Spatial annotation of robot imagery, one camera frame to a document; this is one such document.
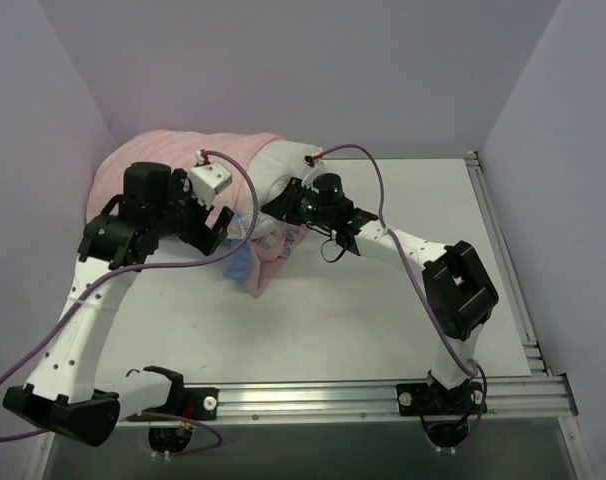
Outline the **pink blue pillowcase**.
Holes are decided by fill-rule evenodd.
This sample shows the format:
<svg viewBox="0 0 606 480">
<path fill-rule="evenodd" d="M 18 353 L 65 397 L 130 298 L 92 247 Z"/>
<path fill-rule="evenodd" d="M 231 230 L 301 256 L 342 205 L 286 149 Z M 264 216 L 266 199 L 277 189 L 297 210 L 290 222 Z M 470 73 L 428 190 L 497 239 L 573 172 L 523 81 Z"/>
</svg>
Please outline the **pink blue pillowcase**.
<svg viewBox="0 0 606 480">
<path fill-rule="evenodd" d="M 247 172 L 252 158 L 275 140 L 286 139 L 271 133 L 203 134 L 155 130 L 141 134 L 121 145 L 98 167 L 86 205 L 86 219 L 90 221 L 96 217 L 109 200 L 123 191 L 125 170 L 135 162 L 162 163 L 173 170 L 188 171 L 196 164 L 197 150 L 211 150 L 228 155 Z M 262 295 L 307 234 L 303 227 L 287 227 L 280 223 L 275 234 L 260 242 L 251 239 L 225 262 L 224 277 L 242 285 L 255 298 Z"/>
</svg>

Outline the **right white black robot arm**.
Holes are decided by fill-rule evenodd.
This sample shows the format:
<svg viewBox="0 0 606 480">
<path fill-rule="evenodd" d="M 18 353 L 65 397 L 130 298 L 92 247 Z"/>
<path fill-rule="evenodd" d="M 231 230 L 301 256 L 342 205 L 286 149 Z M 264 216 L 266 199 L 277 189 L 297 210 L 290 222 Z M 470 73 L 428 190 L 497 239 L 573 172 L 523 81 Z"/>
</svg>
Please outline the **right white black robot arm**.
<svg viewBox="0 0 606 480">
<path fill-rule="evenodd" d="M 435 243 L 390 227 L 381 215 L 355 206 L 333 173 L 310 185 L 292 178 L 261 211 L 287 224 L 330 232 L 342 250 L 405 271 L 441 341 L 429 371 L 428 403 L 447 413 L 462 402 L 461 386 L 480 373 L 478 338 L 499 301 L 471 244 Z"/>
</svg>

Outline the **white pillow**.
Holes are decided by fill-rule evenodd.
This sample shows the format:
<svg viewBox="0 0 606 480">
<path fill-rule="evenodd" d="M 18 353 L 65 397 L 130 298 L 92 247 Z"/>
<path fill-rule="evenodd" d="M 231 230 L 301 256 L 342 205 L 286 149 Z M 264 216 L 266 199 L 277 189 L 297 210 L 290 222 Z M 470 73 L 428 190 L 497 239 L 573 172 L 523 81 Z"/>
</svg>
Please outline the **white pillow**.
<svg viewBox="0 0 606 480">
<path fill-rule="evenodd" d="M 262 147 L 247 168 L 256 191 L 258 210 L 278 197 L 292 177 L 307 180 L 319 172 L 310 167 L 305 158 L 321 151 L 314 145 L 287 140 L 275 140 Z M 278 220 L 260 211 L 251 239 L 260 242 L 275 234 L 280 225 Z"/>
</svg>

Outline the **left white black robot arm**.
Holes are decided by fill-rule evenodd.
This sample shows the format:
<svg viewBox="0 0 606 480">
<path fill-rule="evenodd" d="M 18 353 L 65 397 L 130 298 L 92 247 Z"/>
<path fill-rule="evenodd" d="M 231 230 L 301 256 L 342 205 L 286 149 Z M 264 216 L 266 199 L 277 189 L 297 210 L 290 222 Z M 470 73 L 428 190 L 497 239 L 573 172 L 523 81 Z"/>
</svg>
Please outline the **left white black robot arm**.
<svg viewBox="0 0 606 480">
<path fill-rule="evenodd" d="M 218 162 L 173 170 L 137 162 L 113 197 L 84 228 L 73 283 L 55 334 L 24 384 L 6 390 L 3 406 L 31 425 L 89 446 L 100 446 L 117 423 L 150 411 L 177 417 L 185 405 L 182 374 L 158 366 L 114 383 L 96 378 L 116 314 L 161 240 L 176 237 L 211 255 L 232 220 L 223 208 L 206 223 L 216 197 L 232 183 Z"/>
</svg>

